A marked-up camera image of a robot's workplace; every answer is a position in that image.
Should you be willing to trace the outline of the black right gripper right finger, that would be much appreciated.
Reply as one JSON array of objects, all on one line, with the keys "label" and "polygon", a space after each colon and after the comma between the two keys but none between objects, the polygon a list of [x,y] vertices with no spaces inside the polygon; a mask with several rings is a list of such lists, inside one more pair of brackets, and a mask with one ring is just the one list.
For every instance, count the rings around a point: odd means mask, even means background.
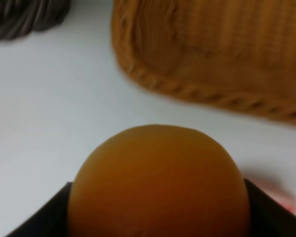
[{"label": "black right gripper right finger", "polygon": [[296,237],[296,216],[245,179],[251,207],[251,237]]}]

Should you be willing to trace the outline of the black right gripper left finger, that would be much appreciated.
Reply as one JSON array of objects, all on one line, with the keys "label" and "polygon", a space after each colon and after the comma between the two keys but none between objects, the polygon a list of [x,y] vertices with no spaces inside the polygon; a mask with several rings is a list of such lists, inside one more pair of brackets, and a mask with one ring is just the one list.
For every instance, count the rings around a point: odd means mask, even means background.
[{"label": "black right gripper left finger", "polygon": [[8,237],[66,237],[67,208],[72,182],[68,182],[55,196],[27,221],[9,233]]}]

